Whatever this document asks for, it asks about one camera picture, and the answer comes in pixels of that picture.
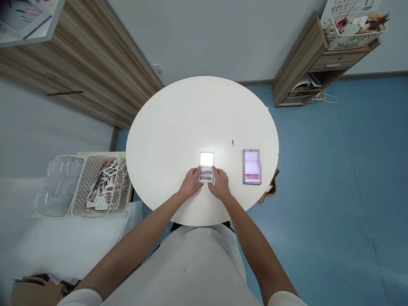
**wooden cabinet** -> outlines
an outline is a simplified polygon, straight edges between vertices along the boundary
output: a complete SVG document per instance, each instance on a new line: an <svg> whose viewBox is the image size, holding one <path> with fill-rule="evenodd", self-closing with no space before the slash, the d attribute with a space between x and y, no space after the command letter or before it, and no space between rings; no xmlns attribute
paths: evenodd
<svg viewBox="0 0 408 306"><path fill-rule="evenodd" d="M51 40L0 48L0 76L125 129L163 88L105 0L67 0Z"/></svg>
<svg viewBox="0 0 408 306"><path fill-rule="evenodd" d="M327 51L320 18L313 13L272 83L275 107L305 105L379 45L377 38L364 48ZM322 87L294 89L307 72L313 72Z"/></svg>

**white cloth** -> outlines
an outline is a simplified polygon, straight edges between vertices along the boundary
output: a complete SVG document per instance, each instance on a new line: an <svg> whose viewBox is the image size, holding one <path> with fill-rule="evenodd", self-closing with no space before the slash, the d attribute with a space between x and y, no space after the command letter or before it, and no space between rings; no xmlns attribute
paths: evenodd
<svg viewBox="0 0 408 306"><path fill-rule="evenodd" d="M235 234L226 226L182 226L102 303L91 289L74 291L58 306L100 305L245 305L259 306L246 284ZM268 306L306 306L281 291Z"/></svg>

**cardboard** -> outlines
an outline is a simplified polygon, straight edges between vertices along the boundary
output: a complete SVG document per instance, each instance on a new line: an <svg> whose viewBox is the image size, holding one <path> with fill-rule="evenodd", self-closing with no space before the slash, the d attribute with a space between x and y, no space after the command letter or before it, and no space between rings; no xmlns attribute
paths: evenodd
<svg viewBox="0 0 408 306"><path fill-rule="evenodd" d="M16 280L11 292L13 306L56 306L68 294L65 284L56 285L52 280L23 277Z"/></svg>
<svg viewBox="0 0 408 306"><path fill-rule="evenodd" d="M279 169L275 170L272 181L269 184L269 186L271 186L272 188L268 192L264 192L261 198L257 201L257 203L262 204L265 201L266 197L271 197L271 196L276 195L276 176L278 175L279 172L280 172Z"/></svg>

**clear plastic basket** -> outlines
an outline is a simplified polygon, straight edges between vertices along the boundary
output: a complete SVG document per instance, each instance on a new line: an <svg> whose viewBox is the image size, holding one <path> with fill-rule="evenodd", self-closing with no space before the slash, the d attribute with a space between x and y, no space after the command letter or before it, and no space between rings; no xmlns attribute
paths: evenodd
<svg viewBox="0 0 408 306"><path fill-rule="evenodd" d="M119 160L112 202L107 210L87 208L87 196L101 173L100 169L102 164L109 159ZM120 210L125 207L129 183L130 179L125 159L121 159L117 155L88 156L85 160L78 188L71 204L71 215L86 218L104 218L108 216L109 213Z"/></svg>
<svg viewBox="0 0 408 306"><path fill-rule="evenodd" d="M352 20L355 18L359 18L362 16L368 16L369 13L373 11L362 11L356 13L350 13L348 16L347 14L339 14L334 15L331 18L326 30L325 36L327 40L328 51L334 50L346 50L346 49L355 49L355 48L362 48L367 46L371 43L374 39L379 37L382 33L387 31L387 26L385 24L380 25L381 31L367 33L367 34L354 34L354 35L343 35L340 34L338 29L336 28L336 21L340 21L347 16L347 19Z"/></svg>
<svg viewBox="0 0 408 306"><path fill-rule="evenodd" d="M35 209L47 217L65 217L69 213L85 158L58 155L48 165L47 178L35 198Z"/></svg>

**hand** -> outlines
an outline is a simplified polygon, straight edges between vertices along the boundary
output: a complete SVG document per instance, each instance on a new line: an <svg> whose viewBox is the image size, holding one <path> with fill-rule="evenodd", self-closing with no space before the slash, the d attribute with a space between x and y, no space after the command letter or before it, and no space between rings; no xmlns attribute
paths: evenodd
<svg viewBox="0 0 408 306"><path fill-rule="evenodd" d="M232 197L230 187L228 186L228 176L222 169L216 169L213 166L212 170L215 176L215 186L208 184L208 188L216 198L224 203L224 201Z"/></svg>
<svg viewBox="0 0 408 306"><path fill-rule="evenodd" d="M192 168L189 172L187 172L186 177L177 192L184 199L184 201L195 195L196 192L204 185L203 183L196 185L197 177L200 174L200 169L201 167L199 166L198 168Z"/></svg>

